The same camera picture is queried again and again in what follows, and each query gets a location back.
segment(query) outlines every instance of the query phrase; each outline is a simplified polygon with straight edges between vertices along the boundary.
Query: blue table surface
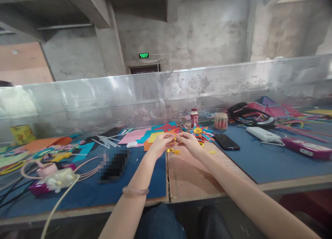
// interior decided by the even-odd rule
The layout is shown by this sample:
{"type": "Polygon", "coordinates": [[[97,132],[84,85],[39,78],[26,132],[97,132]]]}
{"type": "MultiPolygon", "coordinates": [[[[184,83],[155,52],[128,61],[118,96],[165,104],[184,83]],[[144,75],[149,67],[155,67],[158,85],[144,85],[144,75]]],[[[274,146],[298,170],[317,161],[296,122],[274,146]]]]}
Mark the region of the blue table surface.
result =
{"type": "MultiPolygon", "coordinates": [[[[310,123],[309,125],[306,124],[306,126],[312,127],[315,132],[332,134],[332,123],[310,123]]],[[[285,147],[262,144],[259,140],[253,141],[253,135],[246,132],[243,128],[235,127],[235,125],[230,125],[225,132],[213,130],[213,133],[224,133],[240,146],[241,150],[239,151],[226,151],[216,144],[219,149],[224,151],[257,184],[332,174],[331,161],[313,160],[285,147]]],[[[289,133],[285,134],[288,137],[332,148],[332,137],[329,136],[312,134],[329,141],[329,143],[325,143],[302,135],[294,136],[289,133]]]]}
{"type": "MultiPolygon", "coordinates": [[[[309,126],[321,133],[330,134],[332,131],[331,125],[317,123],[310,124],[309,126]]],[[[213,133],[218,134],[221,132],[213,130],[213,133]]],[[[228,135],[241,147],[240,151],[225,151],[225,153],[258,184],[332,174],[332,162],[315,161],[284,147],[261,144],[258,140],[253,141],[254,137],[251,134],[247,133],[243,128],[235,127],[235,125],[230,125],[224,134],[228,135]]],[[[287,135],[332,148],[332,143],[320,142],[301,135],[287,135]]],[[[332,141],[332,137],[317,136],[332,141]]],[[[86,159],[78,161],[75,164],[79,165],[93,157],[102,156],[104,152],[111,155],[120,149],[126,150],[127,148],[124,145],[121,148],[107,150],[99,146],[96,150],[90,152],[86,159]]],[[[78,182],[60,203],[58,210],[116,203],[122,194],[122,188],[129,183],[144,154],[143,146],[131,149],[130,163],[124,175],[117,183],[98,184],[97,174],[82,182],[78,182]]],[[[87,163],[78,173],[90,171],[98,165],[98,161],[100,162],[101,159],[87,163]]],[[[22,187],[12,192],[4,202],[19,194],[24,188],[22,187]]],[[[157,160],[149,189],[148,199],[166,196],[165,153],[157,160]]],[[[19,201],[1,208],[0,218],[21,217],[50,212],[64,191],[62,190],[60,193],[51,192],[40,198],[35,198],[32,194],[27,193],[19,201]]]]}
{"type": "MultiPolygon", "coordinates": [[[[128,150],[126,145],[117,148],[106,149],[103,146],[98,146],[96,150],[91,151],[86,159],[77,161],[76,166],[82,164],[88,159],[98,156],[98,159],[92,160],[89,163],[82,166],[77,173],[82,174],[92,170],[99,165],[102,160],[103,153],[108,153],[110,157],[117,150],[128,150]]],[[[92,177],[77,182],[70,192],[60,203],[57,210],[71,210],[84,207],[110,205],[116,203],[121,194],[122,188],[128,185],[131,177],[137,170],[142,157],[144,156],[144,147],[136,147],[130,149],[130,161],[127,165],[127,169],[124,175],[116,183],[98,184],[98,174],[92,177]]],[[[26,186],[19,188],[12,192],[4,202],[10,200],[12,197],[19,194],[26,186]]],[[[0,192],[0,195],[4,194],[8,189],[0,192]]],[[[50,192],[43,195],[40,198],[35,198],[30,192],[23,195],[19,201],[9,204],[0,209],[0,218],[12,218],[29,216],[44,212],[50,212],[62,194],[66,189],[61,190],[59,193],[50,192]]],[[[165,197],[166,196],[166,154],[164,153],[156,162],[151,183],[149,186],[148,199],[165,197]]]]}

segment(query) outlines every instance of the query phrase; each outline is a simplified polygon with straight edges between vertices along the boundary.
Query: exit sign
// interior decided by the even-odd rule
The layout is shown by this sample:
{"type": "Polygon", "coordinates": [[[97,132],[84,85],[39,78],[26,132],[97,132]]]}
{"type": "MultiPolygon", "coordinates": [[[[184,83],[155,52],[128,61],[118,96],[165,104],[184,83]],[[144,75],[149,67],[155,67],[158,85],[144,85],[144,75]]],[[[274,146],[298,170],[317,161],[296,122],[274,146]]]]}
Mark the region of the exit sign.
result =
{"type": "Polygon", "coordinates": [[[142,53],[142,54],[138,54],[138,58],[142,59],[142,58],[150,58],[150,54],[148,52],[146,53],[142,53]]]}

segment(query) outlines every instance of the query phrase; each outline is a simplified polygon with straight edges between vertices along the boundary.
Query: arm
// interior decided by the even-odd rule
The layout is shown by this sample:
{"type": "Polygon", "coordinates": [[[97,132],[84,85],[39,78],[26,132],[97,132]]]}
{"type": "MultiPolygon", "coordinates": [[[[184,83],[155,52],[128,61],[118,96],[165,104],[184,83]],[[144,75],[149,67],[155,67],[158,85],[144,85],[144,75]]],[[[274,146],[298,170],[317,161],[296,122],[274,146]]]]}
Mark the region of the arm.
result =
{"type": "MultiPolygon", "coordinates": [[[[169,133],[162,134],[156,138],[148,152],[142,158],[128,187],[140,190],[149,188],[155,163],[165,151],[166,144],[173,139],[174,135],[169,133]]],[[[134,238],[145,201],[146,196],[128,196],[122,194],[107,220],[99,239],[134,238]]]]}
{"type": "Polygon", "coordinates": [[[223,167],[204,151],[195,136],[180,133],[176,138],[210,171],[230,198],[268,238],[320,238],[256,186],[223,167]]]}

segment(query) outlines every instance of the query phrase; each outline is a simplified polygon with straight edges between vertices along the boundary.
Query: metal mesh barrier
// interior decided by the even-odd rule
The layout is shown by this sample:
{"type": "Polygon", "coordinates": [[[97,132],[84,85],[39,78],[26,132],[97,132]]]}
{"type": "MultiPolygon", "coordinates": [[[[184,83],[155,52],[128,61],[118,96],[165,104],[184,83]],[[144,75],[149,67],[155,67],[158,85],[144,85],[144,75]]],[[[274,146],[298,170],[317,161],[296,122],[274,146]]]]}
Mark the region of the metal mesh barrier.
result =
{"type": "Polygon", "coordinates": [[[0,141],[29,124],[38,137],[99,133],[115,126],[184,122],[190,109],[212,117],[221,107],[269,96],[305,106],[332,93],[332,54],[174,72],[3,87],[0,141]]]}

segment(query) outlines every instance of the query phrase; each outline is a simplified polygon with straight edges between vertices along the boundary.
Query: bottle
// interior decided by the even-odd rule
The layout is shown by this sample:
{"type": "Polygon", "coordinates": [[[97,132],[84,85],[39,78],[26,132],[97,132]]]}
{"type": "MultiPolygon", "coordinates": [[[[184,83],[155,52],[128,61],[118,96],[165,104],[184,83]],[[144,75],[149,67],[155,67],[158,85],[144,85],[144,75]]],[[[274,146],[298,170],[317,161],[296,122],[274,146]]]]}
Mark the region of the bottle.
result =
{"type": "Polygon", "coordinates": [[[192,128],[197,127],[198,126],[198,113],[197,113],[197,109],[191,109],[190,118],[191,118],[191,127],[192,128]]]}

